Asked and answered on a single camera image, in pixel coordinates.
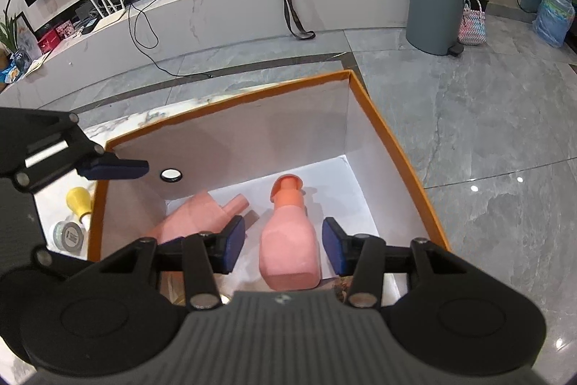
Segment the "woven handbag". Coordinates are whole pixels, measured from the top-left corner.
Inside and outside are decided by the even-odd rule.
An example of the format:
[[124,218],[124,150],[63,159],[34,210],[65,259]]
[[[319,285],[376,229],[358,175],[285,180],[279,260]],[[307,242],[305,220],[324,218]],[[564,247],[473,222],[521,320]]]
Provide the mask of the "woven handbag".
[[471,1],[465,1],[463,19],[459,29],[459,42],[463,45],[477,46],[487,41],[487,29],[485,26],[485,13],[479,0],[475,0],[479,10],[471,9]]

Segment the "gray tile floor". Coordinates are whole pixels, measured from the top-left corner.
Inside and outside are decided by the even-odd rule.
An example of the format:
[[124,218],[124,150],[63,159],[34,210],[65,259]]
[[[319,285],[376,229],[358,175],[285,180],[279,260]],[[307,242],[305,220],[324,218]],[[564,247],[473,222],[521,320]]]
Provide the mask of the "gray tile floor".
[[[577,54],[530,25],[487,18],[488,43],[460,58],[413,48],[403,29],[273,38],[164,61],[175,74],[329,54],[319,63],[258,69],[166,87],[81,114],[85,126],[165,103],[342,69],[354,52],[369,94],[426,187],[456,254],[530,297],[548,335],[536,369],[554,384],[577,371]],[[172,79],[129,71],[48,109],[77,109]]]

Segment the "plastic bag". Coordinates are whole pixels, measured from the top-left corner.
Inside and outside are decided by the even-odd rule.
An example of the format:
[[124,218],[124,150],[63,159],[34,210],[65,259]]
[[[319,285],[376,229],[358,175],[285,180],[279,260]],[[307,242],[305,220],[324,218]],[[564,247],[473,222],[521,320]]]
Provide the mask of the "plastic bag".
[[533,22],[533,31],[555,48],[563,46],[575,18],[571,0],[542,0]]

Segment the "bottle spout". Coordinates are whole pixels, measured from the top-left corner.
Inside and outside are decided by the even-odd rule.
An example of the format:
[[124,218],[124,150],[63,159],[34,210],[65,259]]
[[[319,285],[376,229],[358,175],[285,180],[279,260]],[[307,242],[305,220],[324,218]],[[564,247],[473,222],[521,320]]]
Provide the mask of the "bottle spout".
[[236,215],[241,214],[249,206],[248,200],[241,194],[236,195],[229,202],[227,202],[222,209],[232,219]]
[[270,201],[275,203],[275,209],[282,206],[298,206],[305,208],[305,199],[301,193],[302,180],[296,175],[283,175],[270,191]]

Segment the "gray trash can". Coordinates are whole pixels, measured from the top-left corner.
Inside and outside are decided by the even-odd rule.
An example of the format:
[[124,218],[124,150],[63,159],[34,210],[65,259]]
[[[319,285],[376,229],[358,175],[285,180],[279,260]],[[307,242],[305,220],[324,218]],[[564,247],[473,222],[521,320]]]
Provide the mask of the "gray trash can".
[[444,56],[457,43],[464,0],[410,0],[407,40],[430,54]]

